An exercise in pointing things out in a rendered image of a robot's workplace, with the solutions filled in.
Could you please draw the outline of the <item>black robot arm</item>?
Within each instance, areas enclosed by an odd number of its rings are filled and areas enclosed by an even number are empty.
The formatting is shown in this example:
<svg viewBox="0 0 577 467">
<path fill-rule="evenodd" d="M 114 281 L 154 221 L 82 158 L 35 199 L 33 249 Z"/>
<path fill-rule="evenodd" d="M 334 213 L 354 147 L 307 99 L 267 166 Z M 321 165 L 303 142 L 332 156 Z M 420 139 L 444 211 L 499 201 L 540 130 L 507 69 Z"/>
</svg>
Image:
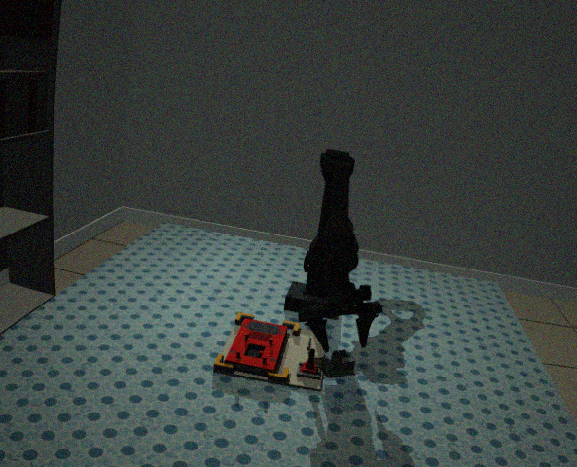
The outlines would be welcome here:
<svg viewBox="0 0 577 467">
<path fill-rule="evenodd" d="M 318 234 L 304 259 L 304 271 L 308 274 L 303 294 L 325 298 L 325 282 L 349 279 L 348 274 L 358 265 L 359 247 L 353 223 L 348 217 L 348 186 L 354 164 L 354 157 L 347 151 L 326 149 L 326 153 L 321 154 L 325 189 Z M 332 295 L 333 305 L 337 302 L 342 306 L 362 306 L 371 298 L 371 285 L 360 285 L 355 289 L 354 283 L 334 289 Z"/>
</svg>

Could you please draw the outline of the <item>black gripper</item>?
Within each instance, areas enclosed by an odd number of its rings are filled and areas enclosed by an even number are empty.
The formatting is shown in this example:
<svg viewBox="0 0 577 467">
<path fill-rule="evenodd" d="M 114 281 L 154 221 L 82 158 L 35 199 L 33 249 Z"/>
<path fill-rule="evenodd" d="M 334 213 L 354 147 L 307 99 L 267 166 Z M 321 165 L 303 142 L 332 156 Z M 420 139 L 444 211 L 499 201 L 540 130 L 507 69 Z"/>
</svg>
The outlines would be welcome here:
<svg viewBox="0 0 577 467">
<path fill-rule="evenodd" d="M 307 322 L 305 326 L 309 326 L 313 331 L 325 352 L 329 352 L 329 345 L 325 328 L 326 320 L 323 317 L 359 315 L 359 318 L 356 318 L 357 332 L 362 348 L 366 348 L 371 324 L 379 316 L 378 313 L 383 312 L 382 304 L 379 302 L 364 303 L 362 306 L 342 306 L 337 302 L 336 305 L 333 305 L 332 295 L 334 289 L 348 287 L 348 284 L 349 279 L 336 279 L 325 282 L 323 293 L 326 293 L 327 296 L 328 305 L 325 305 L 326 308 L 323 305 L 311 305 L 301 308 L 299 311 L 299 322 Z"/>
</svg>

